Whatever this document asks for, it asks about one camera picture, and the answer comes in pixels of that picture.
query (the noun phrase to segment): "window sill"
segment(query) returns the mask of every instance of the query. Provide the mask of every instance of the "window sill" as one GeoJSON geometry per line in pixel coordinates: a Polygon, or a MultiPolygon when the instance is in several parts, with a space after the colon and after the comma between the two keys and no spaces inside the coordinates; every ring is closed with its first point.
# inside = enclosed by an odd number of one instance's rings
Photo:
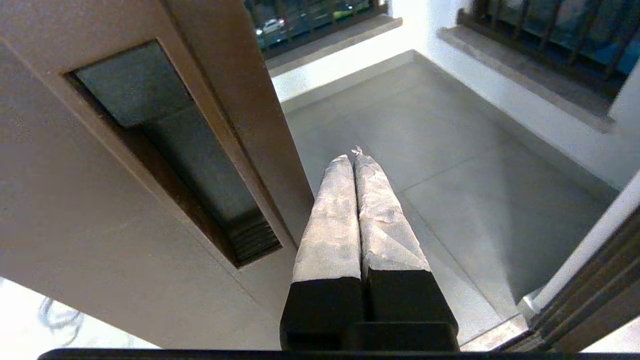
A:
{"type": "Polygon", "coordinates": [[[614,125],[611,101],[507,46],[463,26],[441,29],[438,36],[593,129],[607,133],[614,125]]]}
{"type": "Polygon", "coordinates": [[[402,26],[402,18],[394,19],[388,15],[378,15],[267,60],[269,75],[274,78],[400,26],[402,26]]]}

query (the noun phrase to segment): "brown door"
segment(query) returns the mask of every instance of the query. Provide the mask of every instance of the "brown door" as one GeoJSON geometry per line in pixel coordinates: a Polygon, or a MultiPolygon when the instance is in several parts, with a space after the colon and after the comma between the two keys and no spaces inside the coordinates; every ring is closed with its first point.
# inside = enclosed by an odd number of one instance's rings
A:
{"type": "Polygon", "coordinates": [[[0,19],[0,275],[161,347],[277,347],[313,198],[242,2],[0,19]]]}

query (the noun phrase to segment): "door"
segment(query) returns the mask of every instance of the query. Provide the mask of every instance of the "door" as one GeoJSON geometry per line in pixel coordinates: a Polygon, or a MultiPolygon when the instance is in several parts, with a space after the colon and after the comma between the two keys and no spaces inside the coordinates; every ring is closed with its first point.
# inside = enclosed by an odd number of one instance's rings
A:
{"type": "Polygon", "coordinates": [[[160,347],[277,348],[313,197],[242,2],[5,1],[0,17],[0,275],[160,347]],[[146,56],[158,72],[123,62],[146,56]],[[110,89],[142,73],[175,76],[149,87],[142,117],[191,111],[202,122],[187,141],[165,136],[181,118],[118,121],[140,92],[110,89]],[[193,175],[211,161],[180,167],[189,145],[218,149],[233,178],[212,206],[193,175]],[[244,262],[233,206],[216,203],[242,192],[236,213],[255,210],[277,241],[244,262]]]}

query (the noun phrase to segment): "gray tile floor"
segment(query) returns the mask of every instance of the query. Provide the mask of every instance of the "gray tile floor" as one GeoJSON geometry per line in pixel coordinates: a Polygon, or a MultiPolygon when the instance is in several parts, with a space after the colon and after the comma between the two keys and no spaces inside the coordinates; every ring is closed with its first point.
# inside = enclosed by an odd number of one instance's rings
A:
{"type": "Polygon", "coordinates": [[[433,65],[408,63],[286,117],[314,193],[329,161],[356,144],[380,163],[461,344],[516,315],[607,206],[433,65]]]}

